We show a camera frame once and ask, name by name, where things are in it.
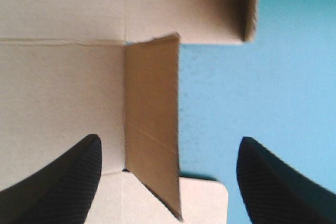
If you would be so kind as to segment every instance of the cardboard box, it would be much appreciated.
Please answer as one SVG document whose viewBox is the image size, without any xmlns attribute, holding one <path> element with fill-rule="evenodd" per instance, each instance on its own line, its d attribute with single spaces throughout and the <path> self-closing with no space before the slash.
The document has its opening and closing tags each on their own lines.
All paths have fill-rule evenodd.
<svg viewBox="0 0 336 224">
<path fill-rule="evenodd" d="M 180 37 L 125 42 L 177 30 L 240 44 L 256 2 L 1 0 L 0 190 L 96 133 L 103 170 L 86 223 L 225 223 L 223 185 L 179 178 Z"/>
</svg>

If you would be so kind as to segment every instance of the blue wall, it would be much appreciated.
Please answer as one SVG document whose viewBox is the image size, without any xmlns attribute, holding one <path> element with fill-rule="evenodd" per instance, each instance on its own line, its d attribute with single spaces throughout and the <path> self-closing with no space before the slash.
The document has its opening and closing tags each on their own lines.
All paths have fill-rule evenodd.
<svg viewBox="0 0 336 224">
<path fill-rule="evenodd" d="M 250 223 L 236 180 L 243 136 L 336 192 L 336 0 L 260 0 L 244 46 L 182 45 L 182 173 L 229 192 L 228 223 Z"/>
</svg>

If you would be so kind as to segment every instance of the textured black surface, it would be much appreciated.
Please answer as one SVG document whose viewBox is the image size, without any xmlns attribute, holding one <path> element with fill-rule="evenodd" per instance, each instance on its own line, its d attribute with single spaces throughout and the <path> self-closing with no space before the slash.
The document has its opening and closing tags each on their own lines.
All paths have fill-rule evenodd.
<svg viewBox="0 0 336 224">
<path fill-rule="evenodd" d="M 252 223 L 336 223 L 336 195 L 286 165 L 253 138 L 239 148 L 237 179 Z"/>
<path fill-rule="evenodd" d="M 0 223 L 84 223 L 101 164 L 100 139 L 88 135 L 42 170 L 0 192 Z M 5 212 L 11 209 L 15 215 Z"/>
</svg>

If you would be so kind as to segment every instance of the brown cardboard flap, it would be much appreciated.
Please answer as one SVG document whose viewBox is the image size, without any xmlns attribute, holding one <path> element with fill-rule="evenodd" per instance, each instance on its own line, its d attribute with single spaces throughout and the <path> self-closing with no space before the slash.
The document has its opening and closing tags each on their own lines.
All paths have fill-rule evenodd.
<svg viewBox="0 0 336 224">
<path fill-rule="evenodd" d="M 181 218 L 177 145 L 178 34 L 125 49 L 126 168 Z"/>
</svg>

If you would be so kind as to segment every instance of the white cardboard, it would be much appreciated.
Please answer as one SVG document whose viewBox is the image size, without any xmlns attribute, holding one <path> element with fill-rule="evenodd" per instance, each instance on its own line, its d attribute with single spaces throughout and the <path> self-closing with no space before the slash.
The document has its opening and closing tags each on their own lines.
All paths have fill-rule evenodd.
<svg viewBox="0 0 336 224">
<path fill-rule="evenodd" d="M 177 31 L 182 43 L 241 44 L 236 0 L 127 0 L 127 40 Z"/>
<path fill-rule="evenodd" d="M 0 190 L 87 134 L 103 174 L 124 168 L 123 45 L 0 45 Z"/>
<path fill-rule="evenodd" d="M 0 0 L 0 39 L 124 40 L 125 0 Z"/>
<path fill-rule="evenodd" d="M 183 223 L 226 223 L 225 187 L 206 180 L 180 178 Z M 173 215 L 131 173 L 102 176 L 86 223 L 178 224 Z"/>
</svg>

